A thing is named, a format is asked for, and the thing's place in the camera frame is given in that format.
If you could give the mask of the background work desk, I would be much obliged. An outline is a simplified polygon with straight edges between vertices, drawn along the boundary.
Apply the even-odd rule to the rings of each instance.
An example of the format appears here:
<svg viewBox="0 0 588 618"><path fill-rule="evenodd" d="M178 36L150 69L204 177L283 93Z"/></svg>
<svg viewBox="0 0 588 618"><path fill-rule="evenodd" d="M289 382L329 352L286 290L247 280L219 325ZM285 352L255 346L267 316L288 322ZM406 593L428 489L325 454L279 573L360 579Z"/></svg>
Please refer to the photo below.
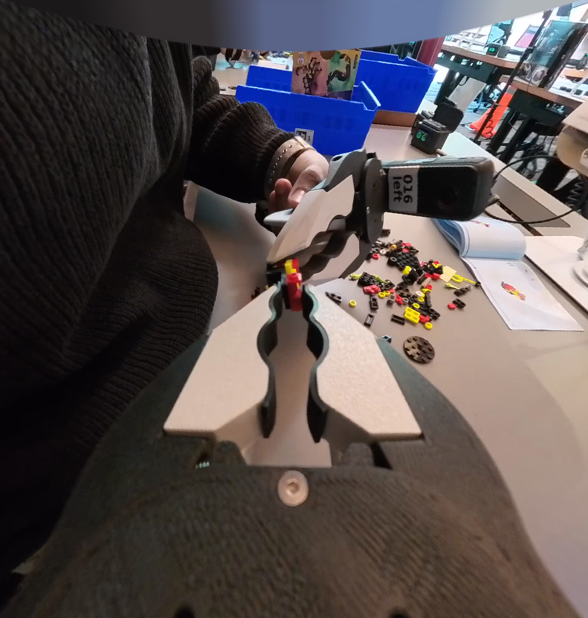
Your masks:
<svg viewBox="0 0 588 618"><path fill-rule="evenodd" d="M531 133L558 135L563 120L581 105L576 94L554 84L565 75L577 51L583 51L583 59L588 62L588 22L544 18L540 25L530 29L530 35L524 33L519 40L528 39L525 47L508 46L508 54L514 59L500 53L501 43L506 42L509 34L509 28L502 27L503 38L489 38L485 50L444 42L436 61L448 70L436 104L463 94L466 86L477 82L481 84L466 97L466 107L481 91L486 91L485 100L491 102L492 113L504 94L513 94L496 134L487 145L491 154L505 163L522 149ZM583 41L587 46L582 50Z"/></svg>

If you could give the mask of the orange traffic cone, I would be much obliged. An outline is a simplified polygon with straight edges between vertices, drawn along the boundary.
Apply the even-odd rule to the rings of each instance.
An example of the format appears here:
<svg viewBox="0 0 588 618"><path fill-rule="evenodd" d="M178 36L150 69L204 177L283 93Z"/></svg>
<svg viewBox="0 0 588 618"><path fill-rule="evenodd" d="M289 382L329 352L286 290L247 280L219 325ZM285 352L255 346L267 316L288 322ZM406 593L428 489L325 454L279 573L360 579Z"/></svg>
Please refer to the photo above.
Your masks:
<svg viewBox="0 0 588 618"><path fill-rule="evenodd" d="M490 140L496 134L497 127L503 119L512 98L512 93L508 92L504 94L501 97L498 106L492 113L491 109L487 110L478 120L471 123L468 126L468 129L475 134L481 132L480 137L483 140Z"/></svg>

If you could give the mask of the pile of lego pieces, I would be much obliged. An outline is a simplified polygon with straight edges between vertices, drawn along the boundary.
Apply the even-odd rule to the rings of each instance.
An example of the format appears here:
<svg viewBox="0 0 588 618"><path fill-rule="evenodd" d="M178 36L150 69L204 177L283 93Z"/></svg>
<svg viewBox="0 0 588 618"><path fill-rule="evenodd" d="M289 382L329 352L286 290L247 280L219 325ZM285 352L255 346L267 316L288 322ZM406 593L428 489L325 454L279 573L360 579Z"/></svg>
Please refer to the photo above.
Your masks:
<svg viewBox="0 0 588 618"><path fill-rule="evenodd" d="M375 315L371 328L383 321L400 325L390 320L392 314L399 314L406 319L400 326L426 332L437 326L444 313L462 312L466 296L482 289L473 274L462 276L437 259L423 259L418 248L400 239L376 241L363 264L347 274L346 280L350 283L347 293L329 289L326 296L363 326L368 313ZM376 312L369 310L370 296L378 298Z"/></svg>

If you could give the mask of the white stand base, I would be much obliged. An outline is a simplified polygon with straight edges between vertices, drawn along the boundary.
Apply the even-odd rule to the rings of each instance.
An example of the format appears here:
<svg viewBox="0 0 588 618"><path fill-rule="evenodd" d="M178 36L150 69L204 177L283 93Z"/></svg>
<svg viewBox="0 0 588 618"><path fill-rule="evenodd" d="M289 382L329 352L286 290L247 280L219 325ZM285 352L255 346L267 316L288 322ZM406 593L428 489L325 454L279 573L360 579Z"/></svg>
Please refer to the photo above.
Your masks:
<svg viewBox="0 0 588 618"><path fill-rule="evenodd" d="M527 237L525 256L588 313L588 228L583 238Z"/></svg>

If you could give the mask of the open lego instruction booklet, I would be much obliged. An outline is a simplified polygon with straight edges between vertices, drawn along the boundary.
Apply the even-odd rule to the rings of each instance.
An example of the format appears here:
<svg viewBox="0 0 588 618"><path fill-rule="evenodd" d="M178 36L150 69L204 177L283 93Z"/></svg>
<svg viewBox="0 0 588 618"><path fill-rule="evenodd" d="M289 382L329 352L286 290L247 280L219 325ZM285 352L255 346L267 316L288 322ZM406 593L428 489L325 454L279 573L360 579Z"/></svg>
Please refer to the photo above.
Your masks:
<svg viewBox="0 0 588 618"><path fill-rule="evenodd" d="M523 262L526 237L509 222L480 216L474 220L432 220L508 328L523 331L582 332L580 324Z"/></svg>

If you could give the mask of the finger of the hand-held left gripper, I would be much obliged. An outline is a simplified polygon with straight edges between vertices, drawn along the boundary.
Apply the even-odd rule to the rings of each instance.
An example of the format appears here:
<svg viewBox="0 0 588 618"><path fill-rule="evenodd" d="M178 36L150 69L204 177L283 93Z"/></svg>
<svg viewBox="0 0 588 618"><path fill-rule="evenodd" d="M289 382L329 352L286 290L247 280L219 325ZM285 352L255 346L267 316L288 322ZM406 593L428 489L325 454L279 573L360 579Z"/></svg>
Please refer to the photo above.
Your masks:
<svg viewBox="0 0 588 618"><path fill-rule="evenodd" d="M341 181L332 189L306 193L295 209L269 214L267 226L279 231L267 254L267 264L276 265L291 258L300 258L305 263L326 248L333 233L330 226L336 220L335 230L345 228L353 200L353 182Z"/></svg>
<svg viewBox="0 0 588 618"><path fill-rule="evenodd" d="M313 247L313 252L301 267L303 281L333 281L343 278L360 254L360 239L355 232L334 231L322 247Z"/></svg>

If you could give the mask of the person's left hand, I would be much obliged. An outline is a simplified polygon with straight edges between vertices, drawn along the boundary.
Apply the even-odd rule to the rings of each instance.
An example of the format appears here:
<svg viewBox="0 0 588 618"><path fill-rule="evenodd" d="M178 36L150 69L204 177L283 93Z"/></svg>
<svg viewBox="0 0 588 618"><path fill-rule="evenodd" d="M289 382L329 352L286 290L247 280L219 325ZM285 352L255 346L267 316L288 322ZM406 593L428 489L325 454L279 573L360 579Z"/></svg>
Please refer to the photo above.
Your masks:
<svg viewBox="0 0 588 618"><path fill-rule="evenodd" d="M269 195L268 212L296 209L302 198L325 180L329 161L314 149L302 151Z"/></svg>

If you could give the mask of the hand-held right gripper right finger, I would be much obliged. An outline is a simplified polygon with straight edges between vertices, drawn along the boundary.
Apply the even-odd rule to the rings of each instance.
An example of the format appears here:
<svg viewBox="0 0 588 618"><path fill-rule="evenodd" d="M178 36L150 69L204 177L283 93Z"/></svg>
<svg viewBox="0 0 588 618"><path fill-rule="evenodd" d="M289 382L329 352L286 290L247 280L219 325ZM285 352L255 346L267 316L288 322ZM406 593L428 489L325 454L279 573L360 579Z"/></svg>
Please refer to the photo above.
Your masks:
<svg viewBox="0 0 588 618"><path fill-rule="evenodd" d="M314 442L337 463L352 444L415 441L423 437L387 359L390 344L313 285L303 291L306 344L314 356L307 423Z"/></svg>

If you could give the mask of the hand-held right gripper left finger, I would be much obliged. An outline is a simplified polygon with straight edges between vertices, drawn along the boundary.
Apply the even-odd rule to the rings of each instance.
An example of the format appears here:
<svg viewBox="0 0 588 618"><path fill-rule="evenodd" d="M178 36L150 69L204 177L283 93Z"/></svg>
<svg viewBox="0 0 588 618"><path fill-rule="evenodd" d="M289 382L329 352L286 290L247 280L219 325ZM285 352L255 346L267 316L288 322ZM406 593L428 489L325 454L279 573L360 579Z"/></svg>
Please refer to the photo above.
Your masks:
<svg viewBox="0 0 588 618"><path fill-rule="evenodd" d="M275 380L269 354L276 345L281 285L213 329L164 423L167 435L233 443L249 462L275 423Z"/></svg>

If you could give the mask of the person's left forearm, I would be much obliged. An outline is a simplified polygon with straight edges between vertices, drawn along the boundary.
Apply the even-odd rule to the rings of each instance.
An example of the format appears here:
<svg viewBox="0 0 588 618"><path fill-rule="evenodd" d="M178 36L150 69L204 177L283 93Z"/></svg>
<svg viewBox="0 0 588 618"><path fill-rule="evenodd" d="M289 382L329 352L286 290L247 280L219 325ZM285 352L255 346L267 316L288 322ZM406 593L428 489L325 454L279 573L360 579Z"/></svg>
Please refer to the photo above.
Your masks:
<svg viewBox="0 0 588 618"><path fill-rule="evenodd" d="M199 98L183 179L242 203L261 201L275 152L292 138L259 103L219 93Z"/></svg>

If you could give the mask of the yellow red lego car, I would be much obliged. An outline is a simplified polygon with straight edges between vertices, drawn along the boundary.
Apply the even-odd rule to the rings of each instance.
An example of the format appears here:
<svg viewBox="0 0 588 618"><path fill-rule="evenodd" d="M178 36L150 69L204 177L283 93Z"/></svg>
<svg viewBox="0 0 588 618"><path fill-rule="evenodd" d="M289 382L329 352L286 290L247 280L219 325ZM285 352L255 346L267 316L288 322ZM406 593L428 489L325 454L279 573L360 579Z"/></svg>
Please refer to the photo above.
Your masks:
<svg viewBox="0 0 588 618"><path fill-rule="evenodd" d="M303 276L297 258L287 259L278 265L267 265L267 283L281 290L284 307L292 312L302 312Z"/></svg>

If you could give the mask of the colourful lego box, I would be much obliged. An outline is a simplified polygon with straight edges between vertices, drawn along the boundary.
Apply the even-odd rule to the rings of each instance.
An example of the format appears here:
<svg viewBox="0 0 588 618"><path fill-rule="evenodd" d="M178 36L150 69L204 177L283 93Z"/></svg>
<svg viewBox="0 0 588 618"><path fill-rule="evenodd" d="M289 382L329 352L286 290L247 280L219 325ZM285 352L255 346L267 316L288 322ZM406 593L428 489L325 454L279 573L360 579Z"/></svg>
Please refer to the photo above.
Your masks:
<svg viewBox="0 0 588 618"><path fill-rule="evenodd" d="M291 92L350 101L361 50L293 51Z"/></svg>

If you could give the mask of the black round lego plate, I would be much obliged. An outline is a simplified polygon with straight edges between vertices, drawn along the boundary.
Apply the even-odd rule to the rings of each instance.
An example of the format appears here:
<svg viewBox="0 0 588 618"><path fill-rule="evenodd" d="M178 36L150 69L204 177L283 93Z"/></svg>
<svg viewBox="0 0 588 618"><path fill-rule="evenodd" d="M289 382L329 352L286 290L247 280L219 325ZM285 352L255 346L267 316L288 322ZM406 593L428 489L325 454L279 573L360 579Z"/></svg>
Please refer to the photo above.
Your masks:
<svg viewBox="0 0 588 618"><path fill-rule="evenodd" d="M436 357L434 346L422 336L411 336L405 339L403 351L408 359L420 365L427 365Z"/></svg>

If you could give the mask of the black charger case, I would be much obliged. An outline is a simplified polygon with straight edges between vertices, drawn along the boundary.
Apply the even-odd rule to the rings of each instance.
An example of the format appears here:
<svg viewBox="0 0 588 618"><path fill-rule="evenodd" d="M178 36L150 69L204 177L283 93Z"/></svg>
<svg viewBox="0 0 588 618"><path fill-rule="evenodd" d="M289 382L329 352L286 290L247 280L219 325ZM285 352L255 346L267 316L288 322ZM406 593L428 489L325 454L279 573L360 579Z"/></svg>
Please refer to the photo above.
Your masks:
<svg viewBox="0 0 588 618"><path fill-rule="evenodd" d="M415 116L411 128L410 146L429 155L443 150L446 139L460 125L464 111L447 100L437 105L435 111L421 111Z"/></svg>

